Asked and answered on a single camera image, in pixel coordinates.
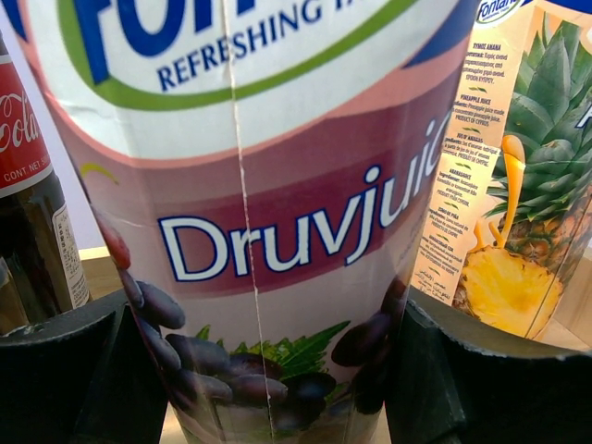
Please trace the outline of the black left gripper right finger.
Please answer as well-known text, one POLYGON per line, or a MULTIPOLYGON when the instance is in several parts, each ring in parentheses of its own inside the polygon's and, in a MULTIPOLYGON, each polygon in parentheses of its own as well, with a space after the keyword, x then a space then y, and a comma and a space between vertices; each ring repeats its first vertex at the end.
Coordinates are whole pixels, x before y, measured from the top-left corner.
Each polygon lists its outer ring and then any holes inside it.
POLYGON ((588 443, 591 354, 523 339, 410 289, 388 380, 394 443, 588 443))

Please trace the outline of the blue grape juice carton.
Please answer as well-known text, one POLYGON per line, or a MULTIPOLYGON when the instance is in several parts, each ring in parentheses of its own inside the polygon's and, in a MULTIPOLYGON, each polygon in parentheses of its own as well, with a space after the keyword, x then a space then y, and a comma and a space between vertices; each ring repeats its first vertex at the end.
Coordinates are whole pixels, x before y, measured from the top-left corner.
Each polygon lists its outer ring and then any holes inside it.
POLYGON ((371 443, 475 1, 6 1, 191 443, 371 443))

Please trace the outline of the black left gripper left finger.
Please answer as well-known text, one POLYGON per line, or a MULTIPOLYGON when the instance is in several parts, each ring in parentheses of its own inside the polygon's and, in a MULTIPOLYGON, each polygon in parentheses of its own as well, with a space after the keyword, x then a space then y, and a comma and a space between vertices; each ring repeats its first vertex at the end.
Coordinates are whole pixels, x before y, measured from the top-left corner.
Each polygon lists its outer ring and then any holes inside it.
POLYGON ((4 443, 156 443, 166 410, 123 290, 1 339, 4 443))

